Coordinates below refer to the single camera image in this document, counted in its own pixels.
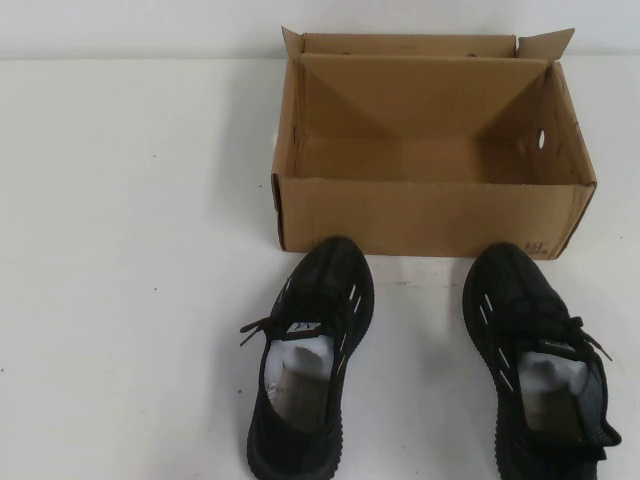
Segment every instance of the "shoe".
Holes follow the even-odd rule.
[[[349,359],[373,315],[367,261],[344,237],[325,240],[287,279],[271,315],[242,328],[266,346],[247,458],[259,480],[329,480],[342,454],[340,402]]]
[[[607,423],[602,347],[570,317],[518,247],[489,247],[464,286],[464,319],[498,393],[495,453],[503,480],[595,480]]]

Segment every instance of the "cardboard box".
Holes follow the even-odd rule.
[[[298,35],[272,187],[282,248],[366,253],[566,248],[596,189],[562,67],[573,30],[515,36]]]

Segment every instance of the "shoe sole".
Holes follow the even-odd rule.
[[[362,339],[369,330],[369,326],[371,325],[371,320],[373,318],[373,307],[375,304],[375,291],[373,288],[373,277],[371,276],[371,270],[369,269],[367,260],[362,253],[360,254],[360,257],[361,261],[364,262],[364,266],[366,267],[367,272],[369,273],[367,277],[367,288],[371,292],[371,301],[364,305],[364,308],[366,308],[364,320],[356,335],[355,344],[351,349],[351,352],[349,352],[347,362],[351,358],[351,355],[353,355],[353,353],[356,351],[356,349],[360,345],[360,342],[362,342]],[[249,463],[251,472],[258,480],[331,480],[335,476],[336,471],[338,470],[338,465],[340,464],[340,460],[342,458],[342,412],[340,413],[339,422],[340,425],[337,445],[329,461],[322,468],[314,472],[286,475],[271,468],[262,459],[262,457],[260,457],[258,449],[253,442],[254,427],[252,421],[251,426],[249,427],[249,435],[247,436],[247,461]]]
[[[475,271],[477,268],[477,260],[471,266],[467,279],[464,283],[464,289],[462,292],[462,314],[464,316],[464,323],[467,327],[467,332],[473,341],[476,350],[480,353],[480,356],[487,365],[487,368],[491,372],[493,378],[493,385],[496,389],[496,396],[498,397],[498,411],[496,414],[496,432],[495,432],[495,458],[496,465],[498,466],[498,472],[502,480],[524,480],[524,478],[518,473],[513,466],[511,459],[507,453],[507,438],[505,422],[506,418],[502,413],[502,402],[498,395],[498,369],[495,367],[493,359],[488,355],[488,352],[482,347],[479,339],[477,325],[481,325],[480,319],[475,315],[473,303],[471,299],[471,292],[473,291],[473,281]]]

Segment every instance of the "white wall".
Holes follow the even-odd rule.
[[[637,0],[0,0],[0,56],[282,56],[280,25],[321,32],[567,27],[571,53],[640,53]]]

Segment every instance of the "shoelace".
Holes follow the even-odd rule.
[[[250,323],[249,325],[245,325],[240,329],[240,333],[247,333],[251,329],[255,329],[255,330],[251,332],[251,334],[242,341],[240,346],[242,347],[245,343],[251,340],[251,337],[253,337],[256,333],[263,332],[273,327],[278,323],[279,320],[280,319],[277,317],[265,317],[265,318],[261,318],[256,322]]]
[[[581,317],[569,317],[563,313],[564,308],[556,314],[549,314],[538,308],[540,301],[558,303],[556,299],[539,299],[538,302],[529,303],[531,312],[515,312],[513,306],[505,309],[505,313],[498,315],[500,329],[516,336],[524,336],[534,339],[545,339],[567,343],[569,345],[579,342],[587,342],[597,348],[602,354],[613,361],[602,345],[591,335],[582,330],[584,322]]]

